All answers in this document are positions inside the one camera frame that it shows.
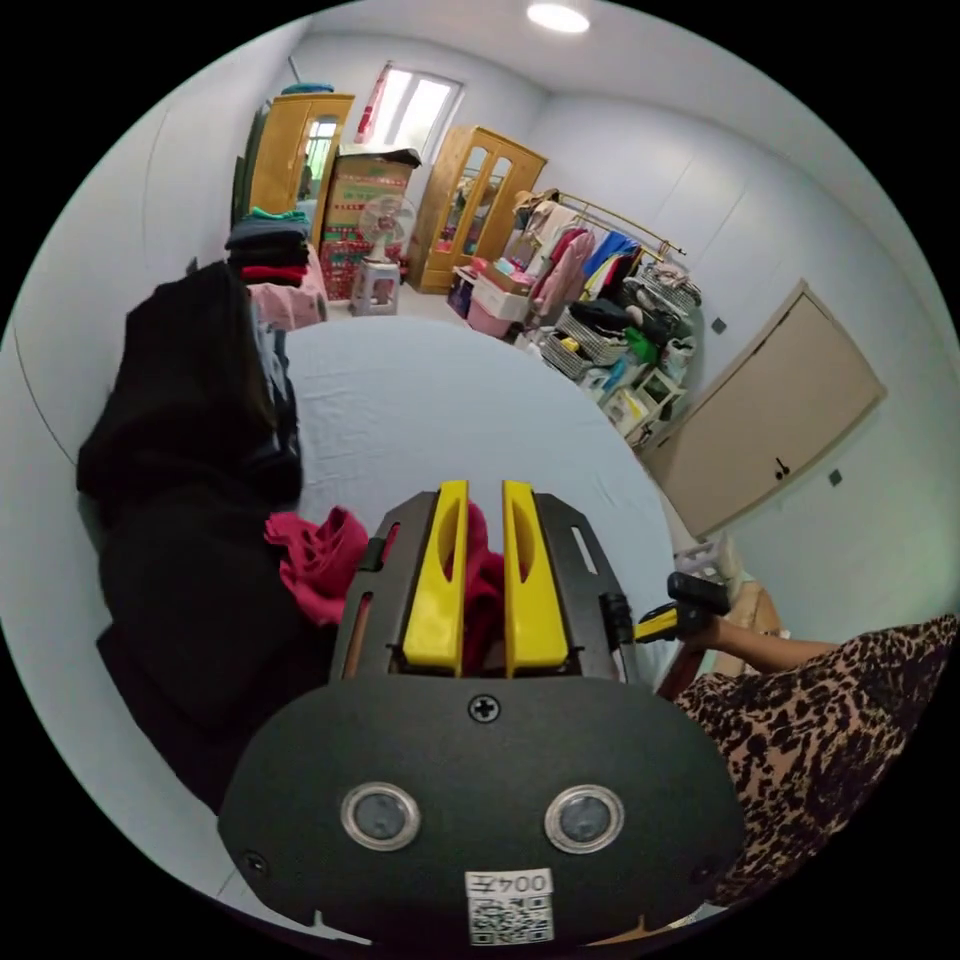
person's arm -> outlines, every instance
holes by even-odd
[[[694,640],[702,649],[726,653],[753,667],[760,673],[780,673],[832,653],[831,643],[812,640],[785,640],[783,637],[754,633],[717,618],[702,637]]]

leopard print clothing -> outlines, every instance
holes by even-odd
[[[960,617],[867,633],[775,674],[696,680],[675,701],[727,760],[746,819],[710,902],[794,873],[842,830],[903,751],[960,636]]]

ceiling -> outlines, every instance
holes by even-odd
[[[940,328],[960,373],[960,348],[926,258],[883,188],[816,114],[696,34],[605,0],[570,2],[590,17],[585,34],[534,26],[526,0],[484,0],[482,6],[476,0],[359,0],[316,14],[310,29],[427,40],[512,70],[551,93],[641,100],[739,133],[791,161],[870,230]]]

qr code sticker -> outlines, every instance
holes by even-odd
[[[470,943],[475,947],[503,947],[546,943],[553,939],[551,897],[515,897],[487,900],[471,897]]]

electric fan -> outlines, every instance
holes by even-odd
[[[387,245],[399,243],[413,229],[416,212],[405,197],[377,197],[360,214],[360,234],[373,249],[364,258],[372,263],[389,262]]]

